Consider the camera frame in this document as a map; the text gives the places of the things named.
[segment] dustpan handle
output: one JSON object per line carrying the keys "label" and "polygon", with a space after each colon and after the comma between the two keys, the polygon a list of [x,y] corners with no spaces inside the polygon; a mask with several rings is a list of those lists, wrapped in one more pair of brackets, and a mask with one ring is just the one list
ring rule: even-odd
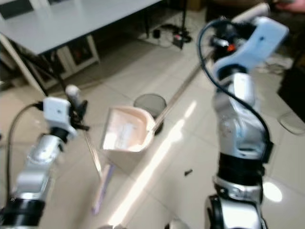
{"label": "dustpan handle", "polygon": [[153,126],[152,130],[155,132],[167,116],[167,114],[171,111],[177,100],[180,98],[182,93],[185,91],[185,89],[190,85],[190,83],[193,81],[193,79],[196,77],[197,72],[201,69],[200,64],[198,63],[196,67],[192,70],[190,75],[186,78],[186,80],[183,82],[183,84],[179,87],[179,89],[176,91],[176,93],[173,95],[171,100],[168,102],[166,108],[161,112],[161,114],[157,117],[155,125]]}

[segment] robotic arm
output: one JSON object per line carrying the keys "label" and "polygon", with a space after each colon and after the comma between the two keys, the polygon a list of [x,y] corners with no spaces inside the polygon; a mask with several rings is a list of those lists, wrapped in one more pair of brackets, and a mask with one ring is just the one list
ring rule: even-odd
{"label": "robotic arm", "polygon": [[30,151],[24,169],[19,173],[15,189],[0,218],[1,228],[37,227],[54,180],[52,170],[64,145],[77,136],[76,129],[88,130],[81,124],[86,101],[80,103],[73,96],[65,99],[47,97],[42,106],[50,133],[43,134]]}
{"label": "robotic arm", "polygon": [[[272,54],[288,33],[284,25],[257,17],[265,14],[266,8],[267,4],[260,4],[232,21],[216,20],[207,25],[216,30],[211,40],[215,79],[198,48],[202,68],[218,88],[213,100],[220,144],[219,168],[213,177],[217,194],[206,201],[206,228],[266,228],[261,214],[262,177],[272,144],[258,114],[248,72]],[[198,47],[207,27],[199,35]]]}

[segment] black cable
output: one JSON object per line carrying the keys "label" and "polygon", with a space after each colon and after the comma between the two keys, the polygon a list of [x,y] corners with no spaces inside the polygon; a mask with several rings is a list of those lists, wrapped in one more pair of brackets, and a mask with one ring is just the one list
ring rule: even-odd
{"label": "black cable", "polygon": [[229,20],[216,19],[216,20],[213,20],[213,21],[209,22],[205,27],[203,27],[200,30],[199,35],[198,35],[198,43],[197,43],[197,51],[198,51],[200,64],[201,64],[202,69],[205,71],[206,75],[209,77],[209,79],[212,81],[212,83],[219,90],[221,90],[223,93],[225,93],[226,95],[228,95],[229,97],[233,98],[234,100],[239,102],[241,105],[243,105],[246,109],[248,109],[260,121],[260,123],[262,124],[262,126],[264,128],[264,131],[265,131],[265,143],[266,143],[264,153],[263,153],[263,160],[264,160],[264,156],[266,156],[267,157],[266,161],[267,161],[268,160],[268,155],[270,154],[273,143],[270,141],[269,129],[268,129],[268,126],[265,123],[264,119],[248,103],[246,103],[245,101],[237,98],[234,94],[232,94],[231,92],[226,90],[224,87],[222,87],[218,82],[216,82],[216,80],[210,74],[209,70],[206,68],[205,59],[203,58],[203,55],[202,55],[202,50],[201,50],[202,47],[200,46],[200,44],[201,44],[201,40],[203,38],[204,33],[211,27],[216,27],[216,26],[219,26],[219,25],[228,25],[228,24],[233,25],[231,23],[231,21],[229,21]]}
{"label": "black cable", "polygon": [[162,28],[158,28],[158,29],[161,31],[160,38],[156,39],[156,40],[158,40],[158,43],[156,44],[156,43],[152,42],[151,44],[153,44],[153,45],[158,45],[159,47],[165,48],[165,49],[168,49],[168,48],[172,47],[172,46],[173,46],[173,41],[170,40],[170,39],[168,38],[168,36],[165,36],[165,39],[164,39],[164,40],[167,40],[170,44],[169,44],[169,45],[161,45],[161,44],[160,44],[160,42],[161,42],[161,40],[162,40],[162,34],[164,34],[164,32],[169,32],[169,31],[168,31],[168,30],[163,30]]}
{"label": "black cable", "polygon": [[20,110],[19,113],[13,119],[11,126],[9,128],[9,135],[8,135],[7,144],[6,144],[6,203],[9,202],[10,195],[11,195],[11,193],[10,193],[10,156],[11,156],[11,142],[12,142],[14,130],[15,130],[18,120],[23,115],[23,113],[34,106],[38,107],[38,104],[37,103],[30,104],[30,105],[27,105],[26,107],[24,107],[22,110]]}

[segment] gray trash bin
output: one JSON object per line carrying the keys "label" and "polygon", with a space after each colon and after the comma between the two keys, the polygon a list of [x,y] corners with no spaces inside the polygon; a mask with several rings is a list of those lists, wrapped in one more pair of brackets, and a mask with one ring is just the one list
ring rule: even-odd
{"label": "gray trash bin", "polygon": [[[133,103],[134,107],[141,108],[151,114],[151,116],[156,120],[156,118],[161,114],[161,112],[166,108],[166,100],[158,94],[143,94],[136,98]],[[159,128],[155,131],[155,135],[161,132],[163,128],[163,122],[160,124]]]}

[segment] broom handle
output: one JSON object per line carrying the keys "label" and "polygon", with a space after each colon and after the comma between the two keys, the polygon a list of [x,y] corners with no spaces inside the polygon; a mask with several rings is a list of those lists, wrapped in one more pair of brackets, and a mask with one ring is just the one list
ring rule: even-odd
{"label": "broom handle", "polygon": [[165,117],[167,116],[167,114],[171,111],[171,109],[174,107],[175,103],[177,102],[177,100],[180,98],[180,96],[183,94],[183,92],[185,91],[185,89],[190,85],[190,83],[193,81],[193,79],[196,77],[197,72],[201,69],[200,64],[198,63],[196,65],[196,67],[192,70],[192,72],[190,73],[190,75],[186,78],[186,80],[183,82],[183,84],[179,87],[179,89],[176,91],[176,93],[173,95],[173,97],[171,98],[171,100],[168,102],[168,105],[166,106],[166,108],[161,112],[161,114],[159,114],[159,116],[156,119],[155,125],[152,128],[152,131],[156,131],[159,126],[161,125],[161,123],[163,122],[163,120],[165,119]]}
{"label": "broom handle", "polygon": [[101,166],[101,163],[100,163],[100,159],[99,159],[98,153],[96,152],[96,149],[95,149],[94,145],[92,144],[91,137],[90,137],[88,131],[84,130],[83,134],[85,136],[87,147],[88,147],[88,149],[89,149],[89,151],[91,153],[91,156],[92,156],[92,159],[93,159],[96,171],[97,171],[100,179],[102,179],[102,166]]}

